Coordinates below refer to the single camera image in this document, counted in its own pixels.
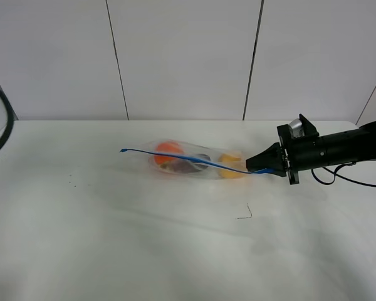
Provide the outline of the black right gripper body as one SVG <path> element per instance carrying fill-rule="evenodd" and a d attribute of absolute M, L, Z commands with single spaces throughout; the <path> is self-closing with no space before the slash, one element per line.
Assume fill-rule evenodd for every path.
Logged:
<path fill-rule="evenodd" d="M 317 146 L 319 133 L 314 125 L 301 125 L 303 135 L 295 137 L 290 125 L 277 127 L 279 142 L 283 151 L 285 171 L 291 185 L 300 182 L 299 172 L 320 167 L 320 153 Z"/>

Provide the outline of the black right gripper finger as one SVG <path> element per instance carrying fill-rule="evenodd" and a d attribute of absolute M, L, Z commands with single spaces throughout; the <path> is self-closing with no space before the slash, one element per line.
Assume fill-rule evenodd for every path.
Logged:
<path fill-rule="evenodd" d="M 246 159 L 246 169 L 249 172 L 265 170 L 268 170 L 268 172 L 284 172 L 284 159 L 279 142 L 275 142 L 258 155 Z"/>

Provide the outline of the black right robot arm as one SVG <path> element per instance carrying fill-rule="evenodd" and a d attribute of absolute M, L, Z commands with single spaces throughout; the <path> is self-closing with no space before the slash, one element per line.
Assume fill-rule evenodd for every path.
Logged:
<path fill-rule="evenodd" d="M 376 161 L 376 121 L 355 130 L 321 136 L 316 127 L 302 114 L 289 124 L 277 127 L 279 142 L 246 159 L 251 173 L 265 172 L 288 177 L 291 185 L 300 182 L 298 173 L 318 168 L 327 169 L 333 177 L 338 171 L 358 162 Z"/>

